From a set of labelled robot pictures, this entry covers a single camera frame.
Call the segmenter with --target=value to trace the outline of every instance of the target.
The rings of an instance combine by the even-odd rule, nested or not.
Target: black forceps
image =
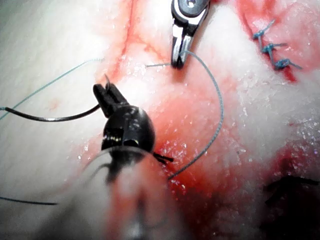
[[[182,69],[198,27],[208,15],[210,0],[172,0],[172,53],[171,66]]]

